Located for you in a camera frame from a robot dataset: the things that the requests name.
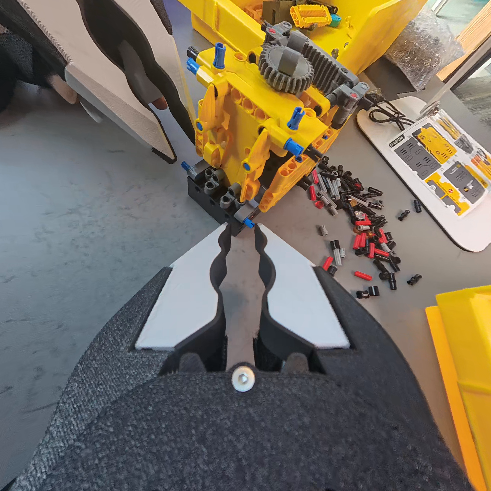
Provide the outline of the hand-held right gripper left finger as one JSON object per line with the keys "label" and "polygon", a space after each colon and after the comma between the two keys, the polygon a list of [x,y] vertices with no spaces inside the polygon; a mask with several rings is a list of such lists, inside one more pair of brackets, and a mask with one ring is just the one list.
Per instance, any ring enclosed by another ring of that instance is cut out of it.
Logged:
{"label": "hand-held right gripper left finger", "polygon": [[178,372],[190,353],[206,372],[227,363],[224,299],[231,226],[222,224],[168,268],[168,275],[136,339],[139,351],[167,352],[160,372]]}

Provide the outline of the grey bubble wrap sheet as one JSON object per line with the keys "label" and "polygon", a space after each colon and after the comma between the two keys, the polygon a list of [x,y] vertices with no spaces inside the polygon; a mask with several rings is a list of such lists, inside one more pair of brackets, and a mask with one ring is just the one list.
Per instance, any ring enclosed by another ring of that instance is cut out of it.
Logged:
{"label": "grey bubble wrap sheet", "polygon": [[416,91],[422,91],[442,68],[463,55],[463,47],[448,23],[425,6],[390,45],[384,58],[401,70]]}

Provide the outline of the person's left hand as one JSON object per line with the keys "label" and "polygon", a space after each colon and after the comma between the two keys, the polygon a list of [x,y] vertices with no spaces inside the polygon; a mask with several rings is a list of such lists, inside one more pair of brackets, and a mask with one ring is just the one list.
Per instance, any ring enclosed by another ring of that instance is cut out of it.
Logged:
{"label": "person's left hand", "polygon": [[[50,74],[46,76],[48,84],[53,88],[64,100],[70,104],[77,102],[77,93],[70,88],[70,86],[58,75]],[[168,104],[163,96],[152,102],[157,109],[165,110],[168,108]]]}

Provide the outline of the scattered small lego pieces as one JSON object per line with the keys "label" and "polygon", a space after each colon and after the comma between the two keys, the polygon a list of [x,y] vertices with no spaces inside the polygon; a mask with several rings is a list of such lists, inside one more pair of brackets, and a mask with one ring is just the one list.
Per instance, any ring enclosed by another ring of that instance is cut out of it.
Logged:
{"label": "scattered small lego pieces", "polygon": [[388,220],[384,215],[383,191],[366,187],[341,164],[330,164],[328,156],[322,156],[299,185],[317,209],[325,210],[331,217],[346,214],[352,232],[348,241],[350,251],[370,260],[380,281],[387,283],[390,291],[397,291],[396,274],[401,271],[401,258],[396,254],[393,234],[385,229]]}

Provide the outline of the yellow plastic bin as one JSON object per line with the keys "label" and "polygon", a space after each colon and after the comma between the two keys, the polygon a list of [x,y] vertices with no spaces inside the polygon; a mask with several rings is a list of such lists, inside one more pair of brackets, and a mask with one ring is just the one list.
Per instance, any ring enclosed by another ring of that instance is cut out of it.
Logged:
{"label": "yellow plastic bin", "polygon": [[464,469],[490,490],[490,286],[436,296],[426,316]]}
{"label": "yellow plastic bin", "polygon": [[[249,54],[265,40],[263,1],[181,1],[193,28],[211,43],[226,43]],[[331,1],[338,7],[329,26],[301,29],[312,42],[355,74],[380,58],[425,1]]]}

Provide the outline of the lego sticker sheet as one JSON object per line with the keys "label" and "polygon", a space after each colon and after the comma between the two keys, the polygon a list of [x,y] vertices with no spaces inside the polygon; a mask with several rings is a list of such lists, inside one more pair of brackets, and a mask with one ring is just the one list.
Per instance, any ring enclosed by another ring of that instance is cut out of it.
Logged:
{"label": "lego sticker sheet", "polygon": [[490,153],[442,109],[401,132],[388,148],[458,218],[490,194]]}

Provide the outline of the yellow lego frame beam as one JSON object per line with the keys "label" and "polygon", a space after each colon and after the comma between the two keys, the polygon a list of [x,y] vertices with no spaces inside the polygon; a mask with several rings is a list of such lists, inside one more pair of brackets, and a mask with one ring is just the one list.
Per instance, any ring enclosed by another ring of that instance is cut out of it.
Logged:
{"label": "yellow lego frame beam", "polygon": [[330,11],[323,4],[297,4],[290,8],[290,15],[297,28],[325,27],[332,23]]}

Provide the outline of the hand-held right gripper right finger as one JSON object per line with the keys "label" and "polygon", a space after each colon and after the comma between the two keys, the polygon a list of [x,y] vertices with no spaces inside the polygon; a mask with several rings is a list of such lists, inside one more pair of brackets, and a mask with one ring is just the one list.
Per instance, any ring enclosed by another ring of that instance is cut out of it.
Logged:
{"label": "hand-held right gripper right finger", "polygon": [[264,224],[254,228],[259,277],[265,287],[253,340],[261,371],[325,372],[320,351],[351,343],[316,274],[314,264]]}

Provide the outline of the sticker sheet on board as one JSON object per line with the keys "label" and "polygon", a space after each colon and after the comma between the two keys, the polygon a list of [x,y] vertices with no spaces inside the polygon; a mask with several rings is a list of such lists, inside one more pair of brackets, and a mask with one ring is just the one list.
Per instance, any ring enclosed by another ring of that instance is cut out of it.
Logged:
{"label": "sticker sheet on board", "polygon": [[[435,196],[425,190],[422,184],[411,175],[411,172],[404,168],[403,164],[396,163],[395,156],[391,154],[388,148],[388,143],[408,127],[427,116],[434,115],[441,109],[444,110],[438,104],[428,113],[420,114],[425,105],[425,101],[415,96],[406,96],[389,103],[381,102],[379,104],[379,107],[390,113],[390,115],[401,114],[404,120],[409,120],[410,125],[404,129],[401,129],[396,122],[384,122],[383,120],[388,119],[389,115],[375,114],[374,110],[377,107],[373,107],[370,110],[360,110],[356,120],[365,137],[376,148],[412,195],[420,201],[423,208],[432,216],[446,235],[461,249],[469,252],[481,252],[490,245],[490,194],[467,216],[458,218],[451,210],[442,206]],[[451,119],[464,132],[473,137],[454,118],[451,117]],[[479,141],[476,140],[476,142],[490,153],[490,144],[484,146]]]}

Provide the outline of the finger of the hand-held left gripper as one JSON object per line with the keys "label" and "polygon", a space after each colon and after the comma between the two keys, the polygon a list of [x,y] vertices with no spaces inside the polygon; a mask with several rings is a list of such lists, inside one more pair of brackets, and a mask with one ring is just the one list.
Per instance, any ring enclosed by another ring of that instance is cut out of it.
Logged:
{"label": "finger of the hand-held left gripper", "polygon": [[77,1],[19,1],[66,62],[66,83],[102,114],[168,163],[176,155],[158,117],[138,100],[123,70],[89,34]]}
{"label": "finger of the hand-held left gripper", "polygon": [[115,1],[119,40],[114,54],[130,90],[145,107],[158,98],[166,101],[172,117],[194,142],[194,106],[171,32],[162,19],[164,6],[156,1]]}

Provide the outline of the yellow lego vehicle model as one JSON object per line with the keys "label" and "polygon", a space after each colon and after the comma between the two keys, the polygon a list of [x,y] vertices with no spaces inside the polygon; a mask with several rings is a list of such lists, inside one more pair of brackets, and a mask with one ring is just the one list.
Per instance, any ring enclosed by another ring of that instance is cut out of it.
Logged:
{"label": "yellow lego vehicle model", "polygon": [[274,207],[311,171],[369,85],[286,21],[263,22],[264,43],[243,54],[218,42],[187,49],[187,69],[224,97],[222,167],[182,163],[188,194],[232,236]]}

